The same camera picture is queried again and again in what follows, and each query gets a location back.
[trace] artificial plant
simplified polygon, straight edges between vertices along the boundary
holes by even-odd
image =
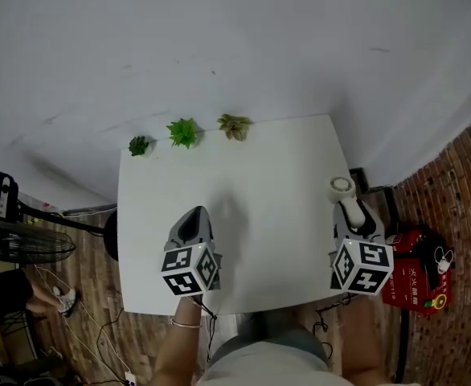
[[[144,136],[136,136],[130,140],[129,150],[132,153],[132,156],[139,156],[146,152],[148,145],[149,142],[146,141]]]
[[[193,119],[172,121],[167,128],[170,130],[170,139],[173,140],[172,146],[184,145],[189,149],[190,145],[196,142],[195,121]]]
[[[251,124],[247,117],[231,116],[230,114],[223,114],[218,119],[218,123],[221,123],[219,129],[224,130],[228,140],[234,138],[240,142],[246,139],[248,127]]]

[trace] succulent plant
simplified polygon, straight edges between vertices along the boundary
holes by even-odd
[[[190,145],[196,142],[195,121],[193,119],[173,121],[167,128],[171,132],[170,139],[173,140],[172,146],[184,145],[189,149]]]
[[[149,142],[146,141],[144,136],[136,136],[130,140],[129,150],[132,152],[132,156],[139,156],[146,152]]]
[[[251,124],[250,119],[247,117],[231,116],[230,114],[223,114],[218,119],[218,123],[221,123],[219,129],[225,131],[228,140],[234,138],[240,142],[246,139]]]

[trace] electric fan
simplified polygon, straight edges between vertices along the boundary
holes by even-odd
[[[12,177],[0,172],[0,261],[22,264],[52,263],[65,259],[75,250],[76,246],[70,236],[20,223],[23,221],[23,215],[103,237],[107,252],[117,260],[116,212],[109,218],[107,229],[64,219],[57,213],[34,209],[18,200],[18,184]]]

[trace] fan grille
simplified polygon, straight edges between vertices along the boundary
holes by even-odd
[[[70,256],[75,248],[65,233],[0,220],[0,261],[52,263]]]

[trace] brick wall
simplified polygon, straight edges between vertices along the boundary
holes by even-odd
[[[405,382],[471,384],[471,126],[395,187],[401,220],[426,223],[454,251],[452,302],[430,319],[411,315]]]

